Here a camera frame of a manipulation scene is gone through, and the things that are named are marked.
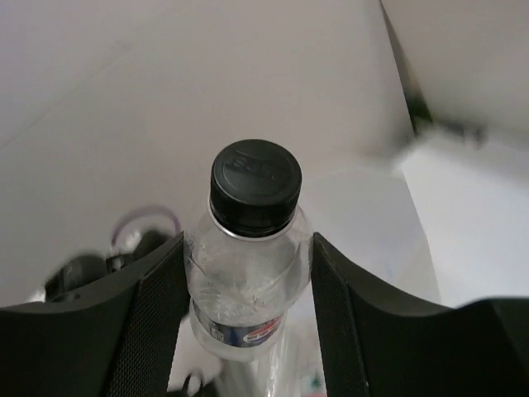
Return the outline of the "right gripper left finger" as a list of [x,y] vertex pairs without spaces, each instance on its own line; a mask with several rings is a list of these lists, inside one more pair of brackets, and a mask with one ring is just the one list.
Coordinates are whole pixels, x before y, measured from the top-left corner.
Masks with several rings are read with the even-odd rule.
[[183,236],[59,302],[1,309],[3,396],[164,396],[188,312]]

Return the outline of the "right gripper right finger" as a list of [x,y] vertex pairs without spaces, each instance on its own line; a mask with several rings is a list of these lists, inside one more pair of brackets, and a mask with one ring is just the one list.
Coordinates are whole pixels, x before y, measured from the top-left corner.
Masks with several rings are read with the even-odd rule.
[[330,396],[525,396],[528,301],[451,309],[372,275],[313,237],[312,293]]

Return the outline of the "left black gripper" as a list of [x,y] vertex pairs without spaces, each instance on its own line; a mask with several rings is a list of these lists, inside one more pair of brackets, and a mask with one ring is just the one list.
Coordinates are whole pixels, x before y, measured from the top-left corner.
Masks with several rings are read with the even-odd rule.
[[156,262],[141,262],[171,238],[167,232],[150,229],[140,234],[139,241],[131,249],[111,253],[110,256],[84,252],[68,259],[44,283],[45,302],[74,301],[79,297],[75,290],[123,271],[127,275],[148,275],[157,267]]

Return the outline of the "clear bottle black cap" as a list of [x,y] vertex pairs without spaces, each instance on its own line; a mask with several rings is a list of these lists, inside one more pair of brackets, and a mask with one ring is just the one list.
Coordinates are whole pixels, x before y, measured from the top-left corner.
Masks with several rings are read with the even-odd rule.
[[300,393],[298,341],[287,324],[312,269],[302,180],[282,146],[232,143],[212,162],[204,213],[184,234],[191,328],[227,364],[229,395]]

